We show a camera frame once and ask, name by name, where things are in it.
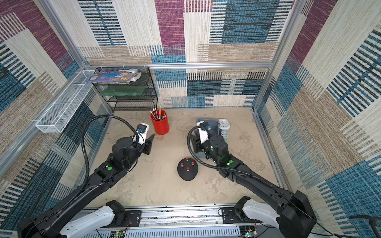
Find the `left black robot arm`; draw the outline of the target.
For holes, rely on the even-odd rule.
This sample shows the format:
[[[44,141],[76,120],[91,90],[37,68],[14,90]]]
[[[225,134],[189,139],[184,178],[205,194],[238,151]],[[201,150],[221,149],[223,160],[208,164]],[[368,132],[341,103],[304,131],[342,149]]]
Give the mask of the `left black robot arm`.
[[[73,218],[92,200],[113,187],[133,168],[142,154],[149,155],[154,136],[142,143],[132,137],[123,137],[112,146],[112,152],[83,188],[79,187],[61,202],[36,218],[25,218],[17,226],[19,238],[80,238],[88,233],[119,221],[124,222],[125,209],[117,201],[108,202],[82,218]]]

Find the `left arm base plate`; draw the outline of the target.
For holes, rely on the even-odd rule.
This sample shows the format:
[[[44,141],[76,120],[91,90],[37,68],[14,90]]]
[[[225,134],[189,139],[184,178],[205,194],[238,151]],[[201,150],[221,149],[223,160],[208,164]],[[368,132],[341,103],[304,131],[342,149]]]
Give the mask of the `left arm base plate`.
[[[141,210],[127,210],[116,215],[111,224],[103,228],[139,227]]]

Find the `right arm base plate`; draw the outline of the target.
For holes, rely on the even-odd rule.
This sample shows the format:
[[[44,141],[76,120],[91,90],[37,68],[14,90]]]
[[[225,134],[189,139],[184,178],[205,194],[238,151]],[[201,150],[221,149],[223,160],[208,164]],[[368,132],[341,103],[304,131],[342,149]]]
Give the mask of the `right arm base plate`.
[[[234,207],[219,208],[218,214],[222,217],[223,224],[251,224],[259,222],[259,220],[249,219],[242,211],[236,212]]]

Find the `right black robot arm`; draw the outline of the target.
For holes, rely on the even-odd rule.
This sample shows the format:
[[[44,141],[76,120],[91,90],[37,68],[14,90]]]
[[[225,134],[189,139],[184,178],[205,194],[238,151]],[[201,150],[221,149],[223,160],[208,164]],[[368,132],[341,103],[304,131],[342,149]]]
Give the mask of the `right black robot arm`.
[[[220,135],[209,135],[208,140],[202,143],[198,134],[190,132],[187,146],[199,163],[244,186],[274,209],[279,215],[275,223],[286,238],[309,236],[317,222],[304,193],[292,193],[259,176],[229,152],[227,143]]]

